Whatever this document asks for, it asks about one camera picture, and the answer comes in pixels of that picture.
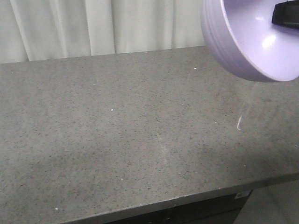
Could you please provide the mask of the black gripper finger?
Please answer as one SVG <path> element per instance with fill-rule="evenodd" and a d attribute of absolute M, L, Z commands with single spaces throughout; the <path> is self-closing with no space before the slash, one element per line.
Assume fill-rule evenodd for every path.
<path fill-rule="evenodd" d="M 274 6 L 271 22 L 288 28 L 299 27 L 299 2 L 286 1 Z"/>

